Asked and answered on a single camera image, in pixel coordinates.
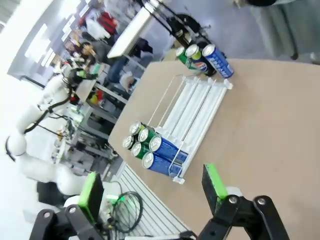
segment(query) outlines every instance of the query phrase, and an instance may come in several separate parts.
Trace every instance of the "white wall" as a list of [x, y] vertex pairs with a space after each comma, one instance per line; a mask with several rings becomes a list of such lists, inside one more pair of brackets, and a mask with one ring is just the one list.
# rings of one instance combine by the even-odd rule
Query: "white wall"
[[22, 0], [0, 34], [0, 233], [2, 240], [29, 239], [32, 225], [24, 220], [23, 208], [41, 209], [34, 200], [35, 182], [23, 177], [4, 151], [15, 119], [39, 92], [27, 82], [6, 73], [24, 39], [52, 0]]

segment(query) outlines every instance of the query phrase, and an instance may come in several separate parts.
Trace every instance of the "can lid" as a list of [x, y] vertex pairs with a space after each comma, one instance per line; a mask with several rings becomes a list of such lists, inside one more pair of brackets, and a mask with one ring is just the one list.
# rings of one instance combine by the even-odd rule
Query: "can lid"
[[154, 154], [153, 152], [148, 151], [142, 158], [142, 167], [144, 169], [149, 169], [154, 163]]
[[216, 45], [214, 45], [214, 44], [209, 44], [209, 45], [207, 45], [207, 46], [203, 49], [202, 55], [206, 57], [206, 56], [212, 54], [215, 49], [216, 49]]
[[140, 128], [141, 123], [139, 121], [136, 121], [134, 124], [130, 126], [130, 133], [135, 135], [137, 134], [138, 129]]
[[130, 148], [130, 145], [133, 143], [134, 137], [132, 135], [126, 136], [122, 141], [122, 147], [125, 149]]
[[197, 46], [197, 44], [192, 44], [185, 50], [185, 55], [188, 58], [190, 58], [192, 55], [194, 55], [197, 52], [198, 49], [199, 47]]
[[155, 152], [157, 151], [160, 146], [161, 146], [161, 136], [154, 136], [153, 138], [151, 138], [151, 141], [149, 143], [149, 149], [151, 152]]
[[134, 157], [136, 157], [136, 156], [138, 156], [138, 154], [140, 153], [140, 151], [141, 151], [141, 143], [140, 142], [136, 142], [134, 145], [133, 145], [133, 147], [132, 147], [132, 149], [131, 149], [131, 154], [132, 154], [132, 156], [134, 156]]
[[139, 132], [138, 141], [144, 142], [148, 138], [149, 129], [144, 128]]
[[179, 57], [181, 54], [184, 53], [184, 51], [185, 51], [185, 48], [183, 46], [178, 47], [175, 51], [175, 56]]

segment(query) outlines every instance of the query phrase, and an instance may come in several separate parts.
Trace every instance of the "pepsi logo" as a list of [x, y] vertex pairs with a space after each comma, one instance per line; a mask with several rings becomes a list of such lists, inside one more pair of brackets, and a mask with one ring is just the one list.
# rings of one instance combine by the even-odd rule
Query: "pepsi logo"
[[198, 69], [200, 69], [201, 71], [205, 72], [207, 71], [207, 64], [205, 64], [204, 62], [196, 62], [194, 64]]

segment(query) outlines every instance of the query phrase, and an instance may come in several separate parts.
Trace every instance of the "white plastic tray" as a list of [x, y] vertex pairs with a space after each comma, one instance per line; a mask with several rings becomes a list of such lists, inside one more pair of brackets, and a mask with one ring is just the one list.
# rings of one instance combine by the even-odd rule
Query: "white plastic tray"
[[175, 144], [179, 148], [179, 151], [188, 153], [188, 157], [182, 164], [180, 173], [172, 178], [174, 182], [183, 184], [185, 182], [184, 175], [191, 161], [213, 121], [227, 90], [231, 90], [233, 85], [227, 79], [223, 82], [218, 82], [210, 77], [207, 80], [201, 80], [196, 76], [175, 76], [154, 110], [148, 125], [162, 104], [173, 81], [181, 81], [181, 84], [155, 129], [165, 139]]

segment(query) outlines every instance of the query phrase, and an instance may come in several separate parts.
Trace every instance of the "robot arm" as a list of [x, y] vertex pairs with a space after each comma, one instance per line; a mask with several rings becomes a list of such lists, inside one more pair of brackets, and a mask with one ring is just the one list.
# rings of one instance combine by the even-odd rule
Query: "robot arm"
[[25, 134], [49, 115], [66, 108], [71, 96], [70, 83], [74, 82], [74, 79], [69, 78], [70, 75], [77, 76], [77, 73], [73, 72], [70, 64], [66, 64], [62, 67], [62, 74], [54, 76], [48, 82], [40, 99], [22, 113], [5, 144], [8, 155], [27, 178], [43, 183], [54, 182], [61, 193], [69, 196], [78, 195], [81, 192], [85, 177], [74, 175], [63, 164], [55, 164], [30, 156], [27, 153]]

